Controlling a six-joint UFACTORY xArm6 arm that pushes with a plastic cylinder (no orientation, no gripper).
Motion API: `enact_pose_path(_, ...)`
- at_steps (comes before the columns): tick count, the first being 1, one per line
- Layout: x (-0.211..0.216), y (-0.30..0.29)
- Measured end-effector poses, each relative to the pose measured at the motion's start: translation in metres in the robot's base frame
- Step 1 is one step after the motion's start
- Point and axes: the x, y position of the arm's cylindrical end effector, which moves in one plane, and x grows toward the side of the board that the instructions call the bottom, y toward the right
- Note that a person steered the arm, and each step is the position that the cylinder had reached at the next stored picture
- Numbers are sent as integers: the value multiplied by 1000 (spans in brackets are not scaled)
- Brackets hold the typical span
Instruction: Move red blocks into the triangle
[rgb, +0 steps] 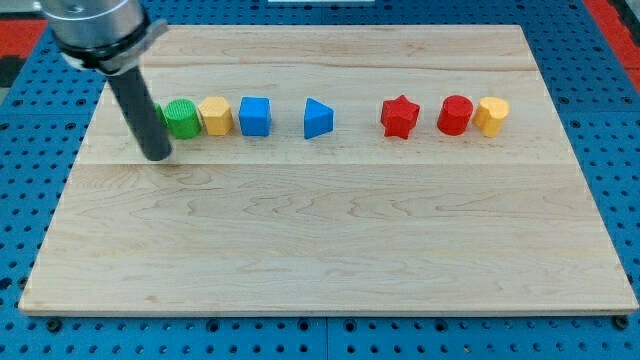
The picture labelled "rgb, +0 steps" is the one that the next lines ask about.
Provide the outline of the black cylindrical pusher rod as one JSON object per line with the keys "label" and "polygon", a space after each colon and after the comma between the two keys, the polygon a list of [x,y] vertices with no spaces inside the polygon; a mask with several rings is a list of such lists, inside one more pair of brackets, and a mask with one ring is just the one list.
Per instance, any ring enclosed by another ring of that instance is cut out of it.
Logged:
{"label": "black cylindrical pusher rod", "polygon": [[107,82],[144,157],[150,161],[166,159],[172,146],[139,67],[108,76]]}

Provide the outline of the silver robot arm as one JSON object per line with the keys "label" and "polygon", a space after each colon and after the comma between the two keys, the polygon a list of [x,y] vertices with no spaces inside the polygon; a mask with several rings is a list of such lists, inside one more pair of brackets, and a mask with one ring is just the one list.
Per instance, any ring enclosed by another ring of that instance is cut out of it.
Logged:
{"label": "silver robot arm", "polygon": [[138,0],[40,0],[63,57],[80,70],[103,74],[146,159],[172,147],[139,69],[139,59],[168,31]]}

